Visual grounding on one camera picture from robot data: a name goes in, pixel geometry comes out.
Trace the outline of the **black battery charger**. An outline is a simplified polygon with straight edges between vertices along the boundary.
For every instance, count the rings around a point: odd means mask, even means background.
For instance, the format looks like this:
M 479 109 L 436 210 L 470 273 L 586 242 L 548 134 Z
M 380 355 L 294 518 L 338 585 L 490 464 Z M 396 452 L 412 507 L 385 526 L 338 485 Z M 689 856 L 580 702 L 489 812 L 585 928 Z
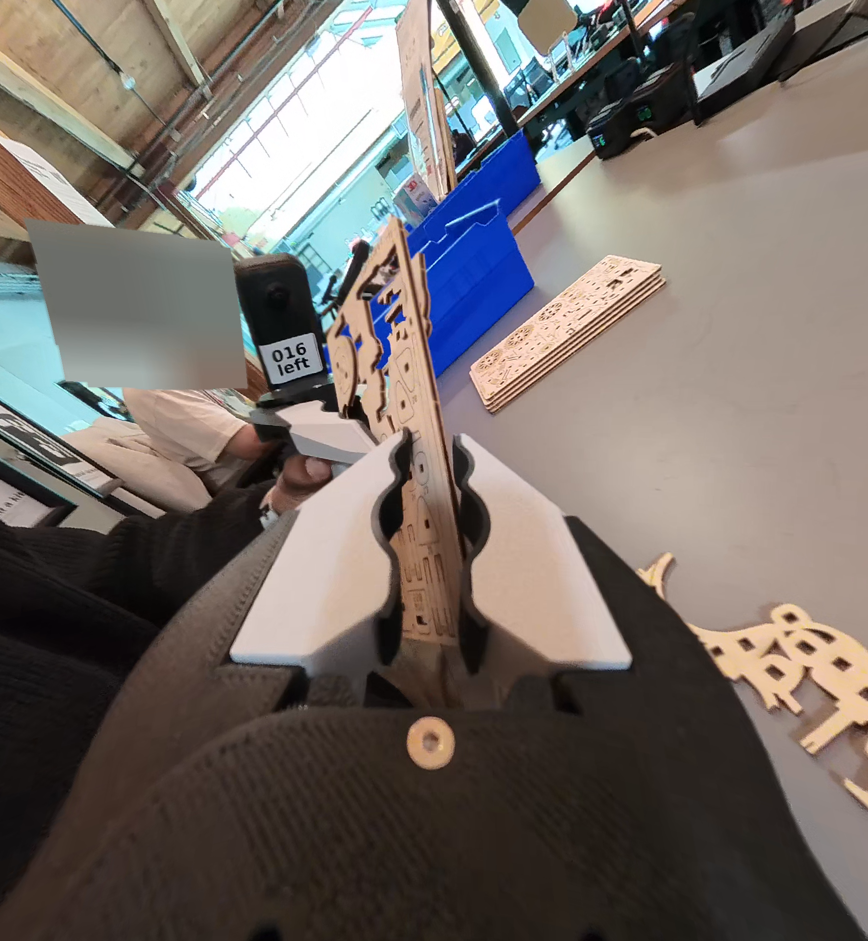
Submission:
M 657 137 L 657 133 L 641 124 L 637 110 L 630 100 L 623 99 L 607 104 L 586 124 L 595 157 L 608 160 L 625 152 L 643 139 Z

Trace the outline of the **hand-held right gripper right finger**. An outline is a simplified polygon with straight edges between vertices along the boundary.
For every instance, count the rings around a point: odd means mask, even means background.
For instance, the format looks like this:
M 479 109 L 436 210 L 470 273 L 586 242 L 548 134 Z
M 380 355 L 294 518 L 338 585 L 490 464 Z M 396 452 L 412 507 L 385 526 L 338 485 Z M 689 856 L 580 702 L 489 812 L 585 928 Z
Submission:
M 627 670 L 628 645 L 561 508 L 466 434 L 453 438 L 452 465 L 467 672 Z

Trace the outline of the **wooden cut-out puzzle piece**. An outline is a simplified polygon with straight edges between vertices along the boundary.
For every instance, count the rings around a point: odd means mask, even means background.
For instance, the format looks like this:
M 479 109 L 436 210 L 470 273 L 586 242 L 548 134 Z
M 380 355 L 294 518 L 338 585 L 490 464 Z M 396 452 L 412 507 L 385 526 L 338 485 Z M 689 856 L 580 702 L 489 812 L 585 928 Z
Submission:
M 718 671 L 750 686 L 768 712 L 804 716 L 797 691 L 815 687 L 828 704 L 818 717 L 806 716 L 798 745 L 815 757 L 851 734 L 868 767 L 868 649 L 861 642 L 792 603 L 774 606 L 764 622 L 748 627 L 687 627 Z M 841 785 L 868 811 L 868 772 Z

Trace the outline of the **black framed text poster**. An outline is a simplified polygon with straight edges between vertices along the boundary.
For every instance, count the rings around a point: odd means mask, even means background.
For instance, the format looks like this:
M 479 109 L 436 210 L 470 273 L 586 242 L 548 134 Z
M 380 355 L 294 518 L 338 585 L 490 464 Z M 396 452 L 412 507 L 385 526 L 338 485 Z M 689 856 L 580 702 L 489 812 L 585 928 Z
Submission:
M 75 504 L 16 472 L 0 471 L 0 521 L 19 529 L 53 527 Z

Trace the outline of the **wooden puzzle sheet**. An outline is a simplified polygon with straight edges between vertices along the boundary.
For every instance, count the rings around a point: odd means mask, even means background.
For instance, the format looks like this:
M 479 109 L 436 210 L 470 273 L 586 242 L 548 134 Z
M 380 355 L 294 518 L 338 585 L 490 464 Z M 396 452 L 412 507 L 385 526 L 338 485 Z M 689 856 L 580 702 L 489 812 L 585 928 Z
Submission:
M 464 551 L 429 338 L 424 258 L 391 217 L 329 328 L 339 413 L 377 443 L 407 437 L 403 520 L 391 544 L 401 571 L 404 637 L 457 646 Z

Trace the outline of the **grey desk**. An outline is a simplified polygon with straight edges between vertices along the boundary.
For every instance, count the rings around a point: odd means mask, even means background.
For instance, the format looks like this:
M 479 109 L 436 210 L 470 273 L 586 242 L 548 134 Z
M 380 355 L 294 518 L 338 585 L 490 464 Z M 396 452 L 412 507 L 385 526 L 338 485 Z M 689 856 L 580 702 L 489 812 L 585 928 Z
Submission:
M 444 415 L 701 629 L 791 603 L 868 651 L 868 37 L 592 159 L 518 237 L 535 288 Z M 469 375 L 606 254 L 666 286 L 492 416 Z

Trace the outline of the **black steel column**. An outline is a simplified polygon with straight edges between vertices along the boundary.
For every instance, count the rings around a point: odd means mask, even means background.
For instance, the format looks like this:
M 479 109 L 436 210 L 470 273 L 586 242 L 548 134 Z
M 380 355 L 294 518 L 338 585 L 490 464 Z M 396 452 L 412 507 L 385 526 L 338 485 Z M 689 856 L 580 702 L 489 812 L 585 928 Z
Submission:
M 509 73 L 502 65 L 475 3 L 437 1 L 436 4 L 490 101 L 502 133 L 507 139 L 513 138 L 520 128 L 503 94 Z

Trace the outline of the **person's left forearm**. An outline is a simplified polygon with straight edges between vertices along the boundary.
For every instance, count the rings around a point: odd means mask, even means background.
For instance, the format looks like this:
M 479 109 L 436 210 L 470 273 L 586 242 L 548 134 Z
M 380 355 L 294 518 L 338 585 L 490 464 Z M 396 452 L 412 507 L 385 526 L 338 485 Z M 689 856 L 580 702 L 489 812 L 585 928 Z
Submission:
M 37 560 L 26 636 L 125 672 L 206 582 L 263 532 L 270 487 L 229 489 L 205 508 L 128 517 L 107 534 L 31 531 Z

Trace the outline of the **person's black clothing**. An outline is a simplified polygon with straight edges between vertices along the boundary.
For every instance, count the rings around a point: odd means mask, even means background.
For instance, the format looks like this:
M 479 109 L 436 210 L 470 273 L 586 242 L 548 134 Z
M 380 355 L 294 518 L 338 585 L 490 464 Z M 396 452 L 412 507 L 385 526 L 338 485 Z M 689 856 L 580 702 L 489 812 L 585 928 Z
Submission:
M 0 903 L 43 840 L 137 663 L 118 673 L 26 636 L 39 565 L 25 537 L 57 528 L 66 527 L 19 529 L 0 521 Z

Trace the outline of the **printed cardboard box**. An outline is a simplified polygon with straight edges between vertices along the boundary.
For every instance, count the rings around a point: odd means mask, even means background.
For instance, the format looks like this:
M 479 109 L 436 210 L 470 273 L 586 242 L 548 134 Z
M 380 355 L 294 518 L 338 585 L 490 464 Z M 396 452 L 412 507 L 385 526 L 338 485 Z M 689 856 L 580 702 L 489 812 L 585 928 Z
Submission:
M 393 204 L 404 221 L 414 228 L 433 212 L 439 202 L 423 177 L 411 173 L 393 193 Z

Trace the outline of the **black equipment case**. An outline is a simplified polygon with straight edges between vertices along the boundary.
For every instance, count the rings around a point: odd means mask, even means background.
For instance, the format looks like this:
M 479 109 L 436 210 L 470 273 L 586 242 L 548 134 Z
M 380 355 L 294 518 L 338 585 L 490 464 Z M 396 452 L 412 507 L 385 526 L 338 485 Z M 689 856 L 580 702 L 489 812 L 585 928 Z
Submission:
M 795 16 L 789 7 L 720 60 L 710 72 L 708 83 L 697 92 L 694 123 L 703 124 L 757 90 L 794 33 Z

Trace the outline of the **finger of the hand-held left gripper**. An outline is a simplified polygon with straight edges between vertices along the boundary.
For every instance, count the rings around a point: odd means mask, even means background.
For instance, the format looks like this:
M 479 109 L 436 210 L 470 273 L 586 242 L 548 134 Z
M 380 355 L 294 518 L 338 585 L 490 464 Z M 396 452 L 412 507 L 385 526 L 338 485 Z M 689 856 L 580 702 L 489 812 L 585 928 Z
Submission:
M 275 425 L 290 434 L 298 452 L 347 469 L 377 443 L 362 422 L 342 417 L 323 405 L 292 405 L 273 413 Z

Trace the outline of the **blue plastic bin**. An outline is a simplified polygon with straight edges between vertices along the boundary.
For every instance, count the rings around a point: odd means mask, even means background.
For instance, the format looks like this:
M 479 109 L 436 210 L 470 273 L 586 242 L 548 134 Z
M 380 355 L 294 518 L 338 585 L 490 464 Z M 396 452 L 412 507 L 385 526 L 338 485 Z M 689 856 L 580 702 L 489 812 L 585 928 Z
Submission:
M 493 202 L 505 217 L 522 204 L 540 184 L 534 156 L 523 131 L 507 139 L 476 171 L 470 172 L 451 193 L 407 235 L 411 255 L 431 241 L 439 241 L 447 224 Z
M 534 288 L 534 279 L 498 199 L 448 221 L 440 236 L 431 223 L 414 229 L 407 243 L 412 256 L 424 258 L 428 346 L 441 375 Z

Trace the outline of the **black framed marker sign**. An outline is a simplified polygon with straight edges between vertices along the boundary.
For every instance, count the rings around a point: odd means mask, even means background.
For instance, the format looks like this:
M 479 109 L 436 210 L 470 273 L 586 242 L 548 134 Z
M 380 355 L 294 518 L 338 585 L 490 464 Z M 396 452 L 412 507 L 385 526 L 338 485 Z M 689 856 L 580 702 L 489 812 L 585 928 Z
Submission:
M 0 440 L 21 457 L 100 500 L 119 490 L 123 481 L 0 400 Z

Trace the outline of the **tall plywood board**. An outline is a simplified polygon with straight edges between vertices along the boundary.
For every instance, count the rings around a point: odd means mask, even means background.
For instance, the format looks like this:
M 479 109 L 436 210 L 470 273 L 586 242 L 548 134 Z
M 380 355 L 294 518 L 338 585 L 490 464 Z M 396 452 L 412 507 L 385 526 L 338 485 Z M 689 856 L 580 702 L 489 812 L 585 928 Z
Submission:
M 437 202 L 455 186 L 451 134 L 432 67 L 429 1 L 409 1 L 395 26 L 407 121 L 408 151 L 415 172 Z

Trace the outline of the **person's left hand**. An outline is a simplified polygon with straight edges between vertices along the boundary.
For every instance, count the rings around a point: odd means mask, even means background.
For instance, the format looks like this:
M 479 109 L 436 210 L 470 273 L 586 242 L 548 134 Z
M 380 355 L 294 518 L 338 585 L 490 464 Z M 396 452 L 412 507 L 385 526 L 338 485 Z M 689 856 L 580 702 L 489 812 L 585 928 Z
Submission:
M 268 490 L 275 511 L 282 517 L 324 488 L 333 478 L 333 464 L 318 457 L 295 454 L 289 457 Z

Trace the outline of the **white wall notice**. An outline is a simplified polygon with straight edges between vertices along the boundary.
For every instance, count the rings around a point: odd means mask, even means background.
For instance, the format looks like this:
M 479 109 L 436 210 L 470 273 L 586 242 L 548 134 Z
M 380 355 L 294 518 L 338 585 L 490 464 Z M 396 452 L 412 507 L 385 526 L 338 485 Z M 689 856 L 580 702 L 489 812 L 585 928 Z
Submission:
M 95 209 L 55 166 L 31 148 L 1 135 L 0 144 L 80 222 L 113 228 L 113 224 Z

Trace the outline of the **stack of wooden puzzle sheets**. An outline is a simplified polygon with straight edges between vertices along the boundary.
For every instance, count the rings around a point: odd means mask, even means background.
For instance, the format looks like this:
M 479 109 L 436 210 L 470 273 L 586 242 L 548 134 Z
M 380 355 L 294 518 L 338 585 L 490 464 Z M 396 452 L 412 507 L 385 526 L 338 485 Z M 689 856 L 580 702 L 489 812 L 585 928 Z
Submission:
M 471 381 L 494 414 L 665 285 L 662 265 L 608 255 L 477 359 Z

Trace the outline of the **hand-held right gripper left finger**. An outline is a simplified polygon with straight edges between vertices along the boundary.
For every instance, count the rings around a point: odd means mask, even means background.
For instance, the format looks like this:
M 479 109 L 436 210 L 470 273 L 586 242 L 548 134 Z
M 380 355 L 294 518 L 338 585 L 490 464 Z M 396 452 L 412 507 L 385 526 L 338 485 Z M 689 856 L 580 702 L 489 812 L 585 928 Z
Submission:
M 392 539 L 411 456 L 404 430 L 302 503 L 231 645 L 235 663 L 392 663 L 403 630 Z

